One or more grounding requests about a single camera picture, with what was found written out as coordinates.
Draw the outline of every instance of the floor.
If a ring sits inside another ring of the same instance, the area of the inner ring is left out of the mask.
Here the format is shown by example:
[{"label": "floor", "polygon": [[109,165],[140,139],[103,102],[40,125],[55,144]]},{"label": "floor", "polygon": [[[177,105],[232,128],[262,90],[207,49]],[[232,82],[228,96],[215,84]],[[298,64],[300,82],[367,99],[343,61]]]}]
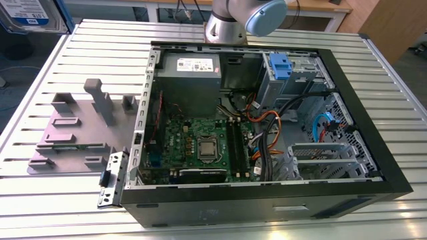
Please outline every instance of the floor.
[{"label": "floor", "polygon": [[[44,65],[59,36],[29,34],[28,39],[37,46],[33,55],[28,59],[11,61],[0,53],[0,77],[9,83],[7,88],[0,88],[0,134],[37,76],[37,68]],[[414,55],[414,51],[408,50],[392,67],[420,103],[427,107],[427,59]]]},{"label": "floor", "polygon": [[427,59],[408,50],[392,67],[419,102],[427,108]]}]

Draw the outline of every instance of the sticker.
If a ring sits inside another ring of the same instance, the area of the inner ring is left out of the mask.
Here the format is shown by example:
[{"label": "sticker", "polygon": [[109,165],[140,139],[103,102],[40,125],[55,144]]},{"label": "sticker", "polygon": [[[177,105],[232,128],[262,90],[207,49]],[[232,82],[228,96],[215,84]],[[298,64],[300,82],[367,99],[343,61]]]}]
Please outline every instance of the sticker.
[{"label": "sticker", "polygon": [[48,24],[49,18],[39,0],[0,0],[0,4],[9,16],[21,24]]},{"label": "sticker", "polygon": [[214,72],[214,61],[210,58],[180,58],[176,61],[179,72]]},{"label": "sticker", "polygon": [[27,22],[29,24],[39,24],[37,20],[36,19],[27,19]]},{"label": "sticker", "polygon": [[255,166],[255,167],[254,167],[254,173],[255,173],[256,175],[262,175],[262,168],[258,167],[258,166]]},{"label": "sticker", "polygon": [[254,102],[252,102],[252,106],[254,106],[256,109],[259,109],[262,105],[260,105],[256,101],[254,101]]}]

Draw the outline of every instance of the hard drive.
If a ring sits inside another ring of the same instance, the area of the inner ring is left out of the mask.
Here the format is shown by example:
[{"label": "hard drive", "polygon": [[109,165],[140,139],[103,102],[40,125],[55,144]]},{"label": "hard drive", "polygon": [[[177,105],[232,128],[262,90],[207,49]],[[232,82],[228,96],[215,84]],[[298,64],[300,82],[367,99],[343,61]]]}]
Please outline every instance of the hard drive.
[{"label": "hard drive", "polygon": [[63,0],[0,0],[0,24],[16,34],[68,34],[75,27]]}]

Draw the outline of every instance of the metal bracket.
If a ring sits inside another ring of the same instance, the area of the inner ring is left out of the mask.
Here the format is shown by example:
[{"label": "metal bracket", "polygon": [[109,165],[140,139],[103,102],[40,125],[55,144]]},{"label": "metal bracket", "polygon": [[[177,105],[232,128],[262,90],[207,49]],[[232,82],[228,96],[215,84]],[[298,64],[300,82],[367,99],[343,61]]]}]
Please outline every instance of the metal bracket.
[{"label": "metal bracket", "polygon": [[109,155],[105,171],[100,174],[97,208],[121,208],[120,198],[125,183],[129,153],[119,151]]}]

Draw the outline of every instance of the slotted aluminum surface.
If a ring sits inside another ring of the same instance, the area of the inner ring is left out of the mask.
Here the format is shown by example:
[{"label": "slotted aluminum surface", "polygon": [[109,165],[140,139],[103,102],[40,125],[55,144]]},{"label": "slotted aluminum surface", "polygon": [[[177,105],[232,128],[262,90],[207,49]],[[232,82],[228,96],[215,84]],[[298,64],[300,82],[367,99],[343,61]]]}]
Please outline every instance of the slotted aluminum surface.
[{"label": "slotted aluminum surface", "polygon": [[105,20],[84,20],[73,34],[61,37],[0,136],[0,238],[427,238],[426,110],[370,41],[356,34],[278,30],[268,37],[248,36],[248,43],[332,50],[414,193],[338,219],[144,229],[124,209],[97,210],[97,173],[27,174],[27,161],[53,111],[55,93],[71,92],[76,99],[88,99],[84,81],[100,78],[101,90],[111,98],[137,95],[149,42],[203,42],[203,37],[197,25]]}]

